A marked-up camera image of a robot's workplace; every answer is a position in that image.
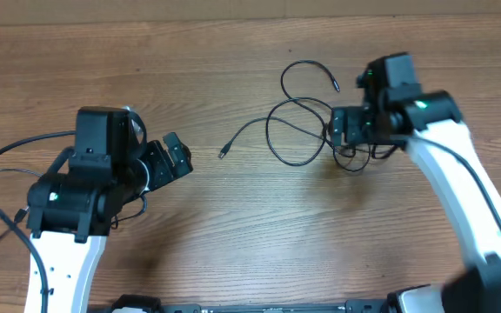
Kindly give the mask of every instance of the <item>wooden table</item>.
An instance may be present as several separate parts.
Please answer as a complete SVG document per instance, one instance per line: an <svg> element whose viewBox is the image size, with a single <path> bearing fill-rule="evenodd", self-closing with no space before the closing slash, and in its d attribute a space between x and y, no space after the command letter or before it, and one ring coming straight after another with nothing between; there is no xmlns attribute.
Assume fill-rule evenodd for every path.
<svg viewBox="0 0 501 313"><path fill-rule="evenodd" d="M175 131L190 147L194 172L150 194L143 217L111 232L92 304L126 293L222 305L384 297L463 268L444 211L407 156L372 162L360 176L336 168L327 149L289 167L270 153L263 124L247 129L224 160L217 154L240 126L284 100L278 80L290 62L323 62L342 88L336 93L324 73L302 66L286 79L293 96L359 105L356 75L402 50L414 55L426 90L456 98L501 192L501 15L0 28L0 148L74 129L84 105L126 104L150 138ZM319 130L295 105L278 116ZM292 160L318 145L279 125L272 137ZM0 167L44 171L71 143L21 147ZM8 214L24 206L33 182L0 174ZM0 243L0 312L22 311L28 267L15 237Z"/></svg>

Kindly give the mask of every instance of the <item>white arm segment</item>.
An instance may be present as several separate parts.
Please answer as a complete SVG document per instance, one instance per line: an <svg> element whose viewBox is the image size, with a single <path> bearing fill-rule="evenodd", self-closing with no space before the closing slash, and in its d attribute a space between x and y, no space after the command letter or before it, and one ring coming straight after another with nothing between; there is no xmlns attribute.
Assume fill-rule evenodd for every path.
<svg viewBox="0 0 501 313"><path fill-rule="evenodd" d="M480 180L501 218L501 197L480 163L464 123L446 120L428 124L417 136L440 143L465 158ZM471 174L449 153L418 140L407 143L406 152L423 171L440 199L455 230L466 266L486 263L485 256L501 257L501 232Z"/></svg>
<svg viewBox="0 0 501 313"><path fill-rule="evenodd" d="M89 236L86 243L75 243L74 234L44 231L39 239L30 238L43 260L48 284L48 312L86 312L92 278L107 236ZM42 283L34 258L30 256L30 280L24 312L40 312Z"/></svg>

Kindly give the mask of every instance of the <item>tangled cable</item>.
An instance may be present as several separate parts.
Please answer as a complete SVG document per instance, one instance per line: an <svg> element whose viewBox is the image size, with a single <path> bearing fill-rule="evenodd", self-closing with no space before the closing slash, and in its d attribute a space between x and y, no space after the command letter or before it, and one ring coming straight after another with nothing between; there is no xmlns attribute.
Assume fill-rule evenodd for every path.
<svg viewBox="0 0 501 313"><path fill-rule="evenodd" d="M250 125L252 125L254 123L260 122L260 121L266 121L266 126L265 126L265 130L266 130L266 142L268 143L268 147L270 148L270 151L273 153L274 156L277 157L277 159L279 161L281 161L284 164L290 165L290 166L303 166L303 165L306 165L306 164L314 161L318 157L318 155L322 151L322 148L326 144L332 149L332 155L334 157L334 160L336 161L337 166L339 166L341 169L349 171L349 172L359 172L359 171L363 170L366 167L366 165L369 163L369 161L371 160L371 158L372 159L385 159L385 158L388 158L389 156L391 156L391 154L393 154L393 152L395 152L397 150L397 148L398 148L397 146L392 146L390 149L388 149L388 150L386 150L384 152L378 152L377 153L377 144L373 144L373 145L367 144L367 150L360 149L357 146L350 146L350 145L345 145L345 146L342 146L342 147L336 147L334 145L334 143L332 141L330 141L328 139L328 137L327 137L328 124L323 120L323 118L320 116L320 114L318 114L318 112L316 112L314 109L310 108L306 104L301 103L301 101L302 100L312 101L314 103L323 105L324 107L326 107L327 109L329 109L330 112L333 111L333 108L329 104L325 103L324 101L318 100L318 99L313 98L313 97L292 97L292 96L290 96L290 94L287 92L287 89L285 88L285 85L284 85L284 76L285 76L285 73L291 67L293 67L293 66L295 66L297 64L301 64L301 63L307 63L307 64L316 65L318 68L320 68L321 70L323 70L324 73L326 73L326 75L328 75L329 79L331 80L331 83L332 83L334 89L337 92L340 91L339 84L337 83L336 78L331 74L330 70L328 70L328 68L325 67L320 62L313 61L313 60L300 60L300 61L296 61L296 62L293 62L293 63L289 64L285 68L285 70L282 72L282 75L280 77L281 88L282 88L282 91L284 92L285 96L287 97L287 99L283 100L281 103L278 103L276 106L274 106L271 109L271 111L270 111L270 113L268 114L267 117L255 118L255 119L249 121L248 123L246 123L245 125L243 125L243 127L241 127L235 133L235 135L231 138L231 140L221 149L221 151L220 151L220 153L218 155L218 157L220 159L223 159L225 157L225 155L229 152L229 150L231 148L231 145L233 144L233 142L235 141L235 139L241 134L241 132L245 128L247 128L248 126L250 126ZM283 120L282 118L273 117L272 116L274 114L274 112L279 107L281 107L281 106L283 106L283 105L285 105L287 103L294 103L294 104L300 106L301 108L309 111L312 115L314 115L318 119L318 121L320 121L320 123L322 124L322 133L320 135L314 134L314 133L312 133L312 132L310 132L308 130L304 130L304 129L300 128L300 127L297 127L296 125L294 125L292 123L289 123L289 122ZM290 126L291 128L293 128L295 130L301 131L301 132L303 132L303 133L305 133L305 134L307 134L309 136L318 138L318 139L322 140L322 143L320 144L320 146L318 147L318 149L316 150L316 152L309 159L307 159L306 161L303 161L303 162L300 162L300 163L289 162L289 161L283 159L276 152L276 149L274 148L273 144L271 143L270 128L269 128L269 126L270 126L270 120L274 120L274 121L277 121L277 122L284 123L284 124ZM350 168L347 167L347 165L349 165L349 163L351 163L352 159L357 154L357 151L367 153L366 160L363 162L363 164L360 167L358 167L356 169L350 169ZM338 155L340 155L341 157L346 157L346 158L350 159L350 161L347 163L347 165L343 165L343 164L341 164L339 162L339 160L337 159Z"/></svg>

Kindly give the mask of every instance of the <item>wall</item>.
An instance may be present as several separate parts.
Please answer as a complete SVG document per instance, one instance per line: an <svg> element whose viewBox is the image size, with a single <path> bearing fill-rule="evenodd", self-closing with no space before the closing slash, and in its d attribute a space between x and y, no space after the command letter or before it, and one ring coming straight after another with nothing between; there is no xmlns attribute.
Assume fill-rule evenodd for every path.
<svg viewBox="0 0 501 313"><path fill-rule="evenodd" d="M501 13L500 0L0 0L0 25Z"/></svg>

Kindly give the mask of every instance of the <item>wooden surface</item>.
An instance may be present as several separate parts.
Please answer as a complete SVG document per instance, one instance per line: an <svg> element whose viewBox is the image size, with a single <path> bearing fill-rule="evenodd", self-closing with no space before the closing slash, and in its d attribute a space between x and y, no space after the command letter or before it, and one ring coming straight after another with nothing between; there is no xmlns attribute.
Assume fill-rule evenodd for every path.
<svg viewBox="0 0 501 313"><path fill-rule="evenodd" d="M355 76L401 50L414 55L426 90L456 98L501 192L501 15L0 28L0 147L73 129L81 106L126 104L150 138L175 131L190 147L194 172L152 193L143 217L111 232L92 304L123 293L222 305L382 297L462 269L444 211L407 156L373 162L361 176L338 170L328 150L289 167L269 152L263 124L224 160L217 154L242 124L284 100L278 79L290 62L321 61L342 88L300 67L287 76L292 95L353 105ZM278 116L319 130L295 106ZM279 125L272 140L292 160L318 144ZM71 143L21 147L0 167L43 171ZM0 205L14 214L33 182L1 174ZM15 237L0 243L0 312L22 311L28 261Z"/></svg>
<svg viewBox="0 0 501 313"><path fill-rule="evenodd" d="M482 13L501 0L0 0L0 26Z"/></svg>

